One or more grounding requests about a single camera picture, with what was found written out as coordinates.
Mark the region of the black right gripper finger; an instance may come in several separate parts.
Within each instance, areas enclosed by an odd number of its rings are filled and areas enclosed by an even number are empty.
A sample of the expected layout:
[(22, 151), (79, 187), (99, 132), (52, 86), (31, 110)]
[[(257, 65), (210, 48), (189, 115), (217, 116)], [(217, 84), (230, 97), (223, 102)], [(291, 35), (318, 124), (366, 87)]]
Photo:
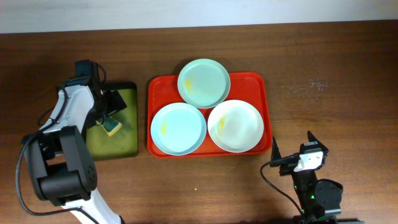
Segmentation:
[(307, 131), (308, 141), (312, 144), (319, 144), (319, 140), (312, 134), (311, 131)]
[(277, 161), (281, 159), (281, 154), (279, 151), (279, 147), (277, 145), (275, 137), (272, 137), (272, 154), (271, 154), (271, 161)]

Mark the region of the green yellow sponge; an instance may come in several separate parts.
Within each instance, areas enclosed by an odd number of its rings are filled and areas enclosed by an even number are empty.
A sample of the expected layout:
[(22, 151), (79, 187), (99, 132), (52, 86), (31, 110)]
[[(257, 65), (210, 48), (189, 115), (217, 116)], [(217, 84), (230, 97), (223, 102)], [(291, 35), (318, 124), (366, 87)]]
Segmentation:
[(118, 120), (108, 116), (96, 121), (97, 126), (101, 126), (108, 136), (114, 135), (123, 126)]

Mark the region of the white plate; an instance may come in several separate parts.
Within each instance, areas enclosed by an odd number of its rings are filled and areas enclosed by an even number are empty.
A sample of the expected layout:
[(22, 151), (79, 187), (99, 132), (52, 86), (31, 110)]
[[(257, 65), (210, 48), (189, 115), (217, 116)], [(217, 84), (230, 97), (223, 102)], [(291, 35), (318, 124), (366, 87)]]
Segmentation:
[(242, 100), (220, 103), (207, 121), (211, 140), (222, 150), (232, 153), (254, 148), (264, 134), (264, 122), (253, 105)]

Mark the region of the light blue plate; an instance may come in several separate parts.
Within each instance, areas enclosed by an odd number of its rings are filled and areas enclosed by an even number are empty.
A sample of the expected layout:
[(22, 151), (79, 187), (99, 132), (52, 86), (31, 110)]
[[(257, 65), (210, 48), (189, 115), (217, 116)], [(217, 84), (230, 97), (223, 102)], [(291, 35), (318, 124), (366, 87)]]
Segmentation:
[(171, 156), (184, 156), (198, 149), (206, 130), (203, 114), (187, 103), (171, 103), (161, 108), (150, 124), (154, 144)]

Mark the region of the green plate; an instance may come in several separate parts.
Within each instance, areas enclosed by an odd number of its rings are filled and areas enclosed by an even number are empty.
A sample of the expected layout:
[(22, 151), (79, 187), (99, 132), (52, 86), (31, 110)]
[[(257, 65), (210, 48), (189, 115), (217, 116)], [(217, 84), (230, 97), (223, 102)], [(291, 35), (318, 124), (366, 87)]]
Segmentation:
[(231, 79), (219, 62), (201, 58), (184, 66), (177, 78), (177, 89), (182, 99), (196, 108), (212, 108), (222, 103), (229, 94)]

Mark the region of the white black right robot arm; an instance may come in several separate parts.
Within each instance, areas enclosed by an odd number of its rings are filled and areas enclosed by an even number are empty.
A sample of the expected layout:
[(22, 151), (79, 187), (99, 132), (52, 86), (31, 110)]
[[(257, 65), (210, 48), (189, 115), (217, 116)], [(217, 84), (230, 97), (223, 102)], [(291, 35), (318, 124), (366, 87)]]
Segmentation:
[(310, 131), (308, 141), (300, 150), (282, 157), (276, 140), (272, 140), (271, 167), (278, 167), (281, 176), (292, 177), (299, 200), (300, 215), (296, 223), (361, 223), (358, 219), (337, 219), (341, 214), (343, 186), (330, 179), (318, 179), (316, 171), (325, 165), (328, 148)]

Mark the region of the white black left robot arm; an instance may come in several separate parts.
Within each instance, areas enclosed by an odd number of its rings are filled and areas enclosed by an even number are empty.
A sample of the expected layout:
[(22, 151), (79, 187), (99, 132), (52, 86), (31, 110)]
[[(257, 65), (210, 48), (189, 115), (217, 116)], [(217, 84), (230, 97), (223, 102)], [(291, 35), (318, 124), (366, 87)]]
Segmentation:
[[(16, 191), (21, 207), (33, 216), (70, 212), (81, 223), (124, 223), (97, 189), (95, 163), (81, 135), (87, 116), (106, 105), (101, 82), (74, 78), (59, 87), (58, 101), (47, 122), (23, 141), (16, 166)], [(20, 171), (25, 162), (36, 196), (57, 207), (34, 212), (24, 203)]]

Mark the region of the black tray with soapy water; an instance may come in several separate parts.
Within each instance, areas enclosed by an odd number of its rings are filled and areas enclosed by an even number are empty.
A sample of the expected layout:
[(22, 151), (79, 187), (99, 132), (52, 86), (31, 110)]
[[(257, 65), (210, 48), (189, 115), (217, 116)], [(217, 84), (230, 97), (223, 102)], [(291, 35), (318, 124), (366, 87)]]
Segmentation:
[(101, 126), (83, 131), (90, 155), (96, 161), (134, 157), (138, 155), (137, 86), (134, 82), (113, 82), (104, 89), (118, 91), (127, 108), (112, 115), (121, 123), (121, 128), (112, 136)]

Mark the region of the red plastic tray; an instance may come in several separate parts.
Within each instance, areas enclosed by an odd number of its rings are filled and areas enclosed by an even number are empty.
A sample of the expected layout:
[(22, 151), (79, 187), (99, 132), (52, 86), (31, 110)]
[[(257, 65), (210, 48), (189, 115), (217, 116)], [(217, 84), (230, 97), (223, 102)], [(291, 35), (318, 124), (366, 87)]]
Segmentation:
[[(272, 145), (272, 131), (267, 105), (266, 89), (263, 78), (255, 72), (231, 72), (229, 74), (231, 88), (227, 100), (242, 100), (255, 107), (261, 114), (264, 122), (264, 132), (259, 143), (243, 152), (244, 155), (256, 155), (267, 152)], [(171, 103), (181, 103), (183, 101), (177, 89), (176, 75), (164, 75), (153, 78), (149, 82), (148, 102), (147, 102), (147, 150), (158, 159), (171, 159), (172, 155), (162, 152), (153, 142), (150, 134), (150, 126), (155, 114), (164, 106)], [(215, 157), (233, 156), (233, 152), (228, 152), (218, 147), (206, 135), (201, 146), (192, 153), (184, 155), (188, 157)]]

